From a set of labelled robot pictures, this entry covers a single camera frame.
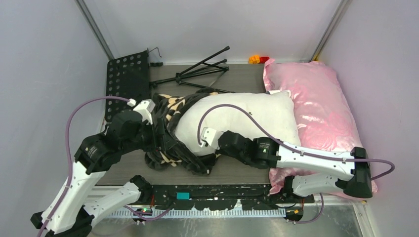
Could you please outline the black floral pillowcase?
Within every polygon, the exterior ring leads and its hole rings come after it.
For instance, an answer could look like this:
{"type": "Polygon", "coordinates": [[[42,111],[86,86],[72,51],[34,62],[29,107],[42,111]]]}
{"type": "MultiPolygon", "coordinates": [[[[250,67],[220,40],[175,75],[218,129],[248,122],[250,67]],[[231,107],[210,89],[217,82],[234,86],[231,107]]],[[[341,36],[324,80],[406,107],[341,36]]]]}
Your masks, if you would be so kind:
{"type": "Polygon", "coordinates": [[[181,165],[195,175],[208,175],[216,164],[217,155],[197,156],[175,135],[180,119],[200,99],[217,95],[220,91],[203,88],[187,96],[171,96],[154,93],[156,104],[154,115],[157,117],[158,131],[161,132],[163,144],[160,150],[146,152],[145,163],[153,170],[162,171],[169,166],[181,165]]]}

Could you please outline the white pillow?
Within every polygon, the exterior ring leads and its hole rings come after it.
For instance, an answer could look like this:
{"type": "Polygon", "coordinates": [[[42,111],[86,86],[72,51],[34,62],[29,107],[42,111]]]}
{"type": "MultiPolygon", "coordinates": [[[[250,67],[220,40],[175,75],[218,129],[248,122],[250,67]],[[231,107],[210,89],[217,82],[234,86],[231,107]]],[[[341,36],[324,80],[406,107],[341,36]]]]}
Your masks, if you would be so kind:
{"type": "Polygon", "coordinates": [[[289,90],[274,90],[265,93],[229,93],[210,95],[200,99],[180,119],[175,129],[176,137],[197,156],[214,153],[211,147],[200,147],[197,140],[199,121],[210,108],[201,128],[209,127],[219,131],[232,131],[250,139],[263,137],[264,133],[244,113],[231,107],[245,110],[270,135],[281,141],[301,145],[294,116],[294,103],[289,90]]]}

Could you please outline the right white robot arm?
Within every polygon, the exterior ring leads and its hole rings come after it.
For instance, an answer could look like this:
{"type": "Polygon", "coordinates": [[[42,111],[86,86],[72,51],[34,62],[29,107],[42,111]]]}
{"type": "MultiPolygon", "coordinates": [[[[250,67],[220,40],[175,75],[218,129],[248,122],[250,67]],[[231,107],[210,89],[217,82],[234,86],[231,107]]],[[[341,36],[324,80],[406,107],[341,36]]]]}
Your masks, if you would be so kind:
{"type": "Polygon", "coordinates": [[[296,202],[300,197],[316,193],[343,192],[361,199],[373,196],[368,156],[361,147],[354,147],[350,152],[327,152],[275,141],[270,137],[249,139],[235,132],[207,127],[199,135],[199,143],[259,169],[312,171],[311,175],[285,178],[281,193],[287,202],[296,202]]]}

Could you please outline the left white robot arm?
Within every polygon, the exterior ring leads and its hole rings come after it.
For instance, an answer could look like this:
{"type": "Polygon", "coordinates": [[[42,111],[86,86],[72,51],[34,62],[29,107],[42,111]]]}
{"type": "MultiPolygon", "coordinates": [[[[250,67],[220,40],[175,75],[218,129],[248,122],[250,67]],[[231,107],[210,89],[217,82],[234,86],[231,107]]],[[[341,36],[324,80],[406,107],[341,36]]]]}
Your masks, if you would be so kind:
{"type": "Polygon", "coordinates": [[[85,237],[112,212],[134,202],[147,204],[153,188],[142,176],[132,177],[118,190],[93,202],[90,191],[122,156],[136,150],[160,151],[164,146],[163,125],[154,119],[155,103],[126,101],[104,131],[83,139],[74,156],[68,155],[68,177],[54,201],[43,212],[32,215],[38,236],[85,237]]]}

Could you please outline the pink satin pillow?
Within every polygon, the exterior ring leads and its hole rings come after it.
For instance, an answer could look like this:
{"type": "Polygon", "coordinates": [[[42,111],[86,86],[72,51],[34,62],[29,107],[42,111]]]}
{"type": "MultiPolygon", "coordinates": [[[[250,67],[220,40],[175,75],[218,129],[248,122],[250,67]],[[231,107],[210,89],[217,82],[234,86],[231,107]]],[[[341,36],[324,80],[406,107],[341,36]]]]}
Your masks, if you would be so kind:
{"type": "Polygon", "coordinates": [[[303,147],[329,152],[362,147],[355,119],[336,72],[319,61],[264,64],[267,91],[289,90],[303,147]]]}

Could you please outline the teal rectangular block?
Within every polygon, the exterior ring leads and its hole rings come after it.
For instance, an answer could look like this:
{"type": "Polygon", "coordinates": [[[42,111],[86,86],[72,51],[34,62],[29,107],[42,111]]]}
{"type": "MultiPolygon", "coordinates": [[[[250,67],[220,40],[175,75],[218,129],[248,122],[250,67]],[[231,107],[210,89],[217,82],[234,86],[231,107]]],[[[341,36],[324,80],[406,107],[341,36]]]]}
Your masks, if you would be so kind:
{"type": "Polygon", "coordinates": [[[188,193],[188,192],[177,192],[176,193],[176,199],[177,200],[189,200],[190,199],[190,193],[188,193]]]}

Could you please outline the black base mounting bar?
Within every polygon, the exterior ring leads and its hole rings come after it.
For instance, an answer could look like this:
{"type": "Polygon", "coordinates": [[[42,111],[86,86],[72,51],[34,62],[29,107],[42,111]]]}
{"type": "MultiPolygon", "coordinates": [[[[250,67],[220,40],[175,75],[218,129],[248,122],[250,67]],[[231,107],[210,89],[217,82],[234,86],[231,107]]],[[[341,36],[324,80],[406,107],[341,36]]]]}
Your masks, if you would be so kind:
{"type": "Polygon", "coordinates": [[[265,184],[235,185],[152,185],[134,204],[153,206],[158,210],[231,210],[240,204],[244,210],[273,210],[301,204],[300,198],[270,194],[265,184]],[[190,193],[189,200],[177,200],[177,192],[190,193]]]}

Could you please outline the black perforated metal plate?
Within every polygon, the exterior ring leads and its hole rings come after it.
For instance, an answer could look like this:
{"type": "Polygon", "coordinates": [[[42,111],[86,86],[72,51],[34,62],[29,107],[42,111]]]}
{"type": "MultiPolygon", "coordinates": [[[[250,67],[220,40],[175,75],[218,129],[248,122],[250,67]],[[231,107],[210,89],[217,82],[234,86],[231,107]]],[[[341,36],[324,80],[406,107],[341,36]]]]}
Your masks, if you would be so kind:
{"type": "Polygon", "coordinates": [[[134,99],[150,99],[150,66],[148,51],[131,54],[107,63],[106,95],[134,99]]]}

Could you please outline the black folded tripod stand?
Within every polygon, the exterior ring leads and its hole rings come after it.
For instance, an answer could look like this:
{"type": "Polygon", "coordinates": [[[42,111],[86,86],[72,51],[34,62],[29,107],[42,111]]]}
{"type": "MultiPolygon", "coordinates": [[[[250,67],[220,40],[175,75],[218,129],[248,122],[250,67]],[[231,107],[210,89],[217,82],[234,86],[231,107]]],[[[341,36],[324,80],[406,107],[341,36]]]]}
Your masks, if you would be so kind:
{"type": "Polygon", "coordinates": [[[162,84],[167,83],[175,83],[177,85],[186,85],[186,86],[192,86],[199,89],[206,89],[206,88],[212,88],[213,84],[222,77],[226,72],[230,70],[229,66],[222,66],[222,64],[225,64],[227,62],[227,59],[223,59],[221,61],[215,62],[215,63],[209,63],[208,61],[210,59],[213,59],[214,57],[228,51],[230,49],[230,46],[226,46],[222,50],[212,54],[211,56],[199,61],[198,63],[193,64],[192,66],[188,67],[187,69],[177,72],[175,76],[167,79],[159,79],[156,81],[151,81],[148,83],[149,89],[157,89],[162,84]],[[211,74],[218,74],[218,77],[215,79],[214,82],[212,82],[210,85],[201,85],[196,83],[188,82],[188,79],[207,76],[211,74]]]}

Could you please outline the orange toy block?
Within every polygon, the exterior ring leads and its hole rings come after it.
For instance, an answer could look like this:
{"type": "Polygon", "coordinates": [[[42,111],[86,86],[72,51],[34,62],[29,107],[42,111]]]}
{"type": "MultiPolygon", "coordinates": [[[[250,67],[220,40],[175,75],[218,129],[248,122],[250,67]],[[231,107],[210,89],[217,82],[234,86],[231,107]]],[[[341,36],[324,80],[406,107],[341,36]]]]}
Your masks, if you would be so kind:
{"type": "Polygon", "coordinates": [[[258,55],[253,55],[248,60],[249,64],[259,64],[260,63],[260,57],[258,55]]]}

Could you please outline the red toy block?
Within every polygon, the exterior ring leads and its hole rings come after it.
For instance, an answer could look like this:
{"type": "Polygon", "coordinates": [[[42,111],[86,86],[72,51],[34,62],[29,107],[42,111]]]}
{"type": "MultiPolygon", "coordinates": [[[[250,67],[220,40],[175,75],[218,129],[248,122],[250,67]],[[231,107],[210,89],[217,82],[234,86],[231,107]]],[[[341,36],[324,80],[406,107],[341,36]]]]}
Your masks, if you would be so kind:
{"type": "Polygon", "coordinates": [[[260,64],[264,64],[266,61],[268,61],[270,59],[270,57],[267,56],[261,56],[259,57],[259,63],[260,64]]]}

